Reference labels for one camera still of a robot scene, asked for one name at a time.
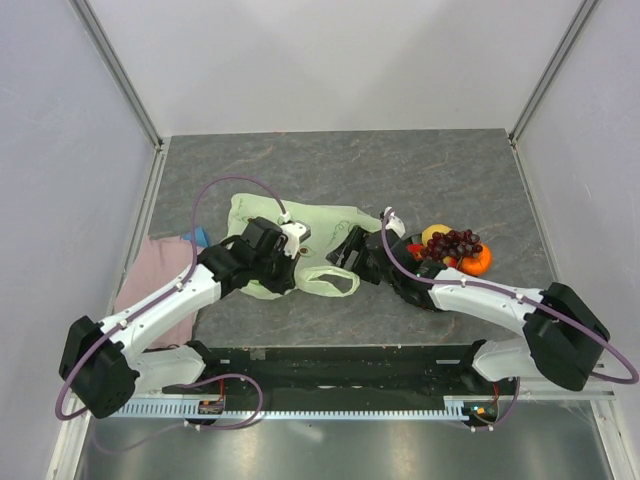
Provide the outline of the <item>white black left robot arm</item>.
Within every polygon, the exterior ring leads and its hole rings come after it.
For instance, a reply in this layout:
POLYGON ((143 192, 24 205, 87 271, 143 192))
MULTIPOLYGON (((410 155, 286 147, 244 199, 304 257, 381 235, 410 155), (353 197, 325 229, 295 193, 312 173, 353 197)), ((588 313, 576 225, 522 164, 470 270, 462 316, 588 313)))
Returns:
POLYGON ((109 417, 134 395, 168 386, 208 393, 219 369, 189 345, 151 350, 159 337, 198 310, 256 281, 285 294, 309 227, 265 218, 249 221, 239 235, 197 252, 167 285, 101 321, 83 316, 70 326, 59 366, 63 394, 73 393, 95 418, 109 417))

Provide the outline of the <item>green avocado print plastic bag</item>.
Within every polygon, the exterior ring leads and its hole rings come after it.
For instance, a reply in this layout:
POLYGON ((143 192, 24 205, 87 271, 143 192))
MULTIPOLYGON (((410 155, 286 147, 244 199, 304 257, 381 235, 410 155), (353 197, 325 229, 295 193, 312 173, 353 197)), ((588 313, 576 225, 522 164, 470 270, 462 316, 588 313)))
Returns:
MULTIPOLYGON (((284 206, 294 221, 311 230, 310 238, 301 244, 300 259, 294 271, 294 288, 327 298, 354 294, 360 279, 356 274, 330 264, 326 256, 346 240, 353 228, 375 232, 380 229, 381 221, 354 206, 305 205, 291 201, 286 201, 284 206)), ((277 202, 270 197, 235 194, 231 198, 227 234, 241 234, 248 221, 256 217, 275 222, 280 214, 277 202)))

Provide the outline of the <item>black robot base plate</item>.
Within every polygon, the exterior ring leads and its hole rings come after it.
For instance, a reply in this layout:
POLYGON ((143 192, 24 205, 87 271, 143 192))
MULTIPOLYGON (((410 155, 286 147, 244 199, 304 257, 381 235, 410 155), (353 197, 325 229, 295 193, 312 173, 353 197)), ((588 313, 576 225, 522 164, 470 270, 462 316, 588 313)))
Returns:
POLYGON ((276 392, 364 389, 429 397, 506 397, 515 382, 497 383, 471 368, 479 345, 208 348, 191 394, 265 396, 276 392))

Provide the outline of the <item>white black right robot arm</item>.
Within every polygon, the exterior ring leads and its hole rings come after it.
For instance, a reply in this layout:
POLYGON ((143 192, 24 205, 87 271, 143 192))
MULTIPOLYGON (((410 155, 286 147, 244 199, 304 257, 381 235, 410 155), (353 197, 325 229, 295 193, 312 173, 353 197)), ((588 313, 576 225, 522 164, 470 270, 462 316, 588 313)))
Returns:
POLYGON ((524 289, 481 280, 435 260, 417 237, 402 239, 391 229, 369 233, 355 227, 326 258, 365 282, 390 285, 418 308, 470 315, 515 333, 509 341, 473 344, 471 360, 457 371, 469 393, 521 376, 580 391, 610 339, 571 287, 554 282, 546 289, 524 289))

